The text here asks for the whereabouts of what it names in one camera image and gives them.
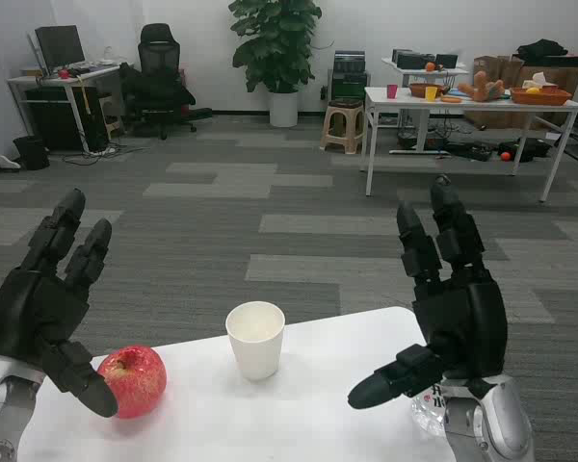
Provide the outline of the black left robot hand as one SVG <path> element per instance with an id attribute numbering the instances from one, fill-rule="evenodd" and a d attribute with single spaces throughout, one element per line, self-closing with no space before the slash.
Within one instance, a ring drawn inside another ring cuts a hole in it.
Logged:
<path id="1" fill-rule="evenodd" d="M 110 418 L 118 402 L 71 335 L 86 316 L 90 288 L 104 269 L 112 225 L 101 218 L 76 245 L 86 197 L 70 191 L 41 221 L 28 252 L 0 287 L 0 356 L 41 370 L 63 393 Z"/>

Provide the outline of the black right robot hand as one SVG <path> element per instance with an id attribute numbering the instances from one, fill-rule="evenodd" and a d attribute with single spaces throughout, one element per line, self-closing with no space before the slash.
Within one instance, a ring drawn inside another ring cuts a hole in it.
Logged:
<path id="1" fill-rule="evenodd" d="M 433 182 L 431 203 L 436 237 L 410 203 L 402 202 L 396 217 L 401 260 L 414 281 L 412 309 L 426 343 L 407 347 L 359 382 L 348 395 L 353 409 L 412 398 L 443 378 L 482 379 L 503 370 L 507 315 L 475 219 L 444 174 Z"/>

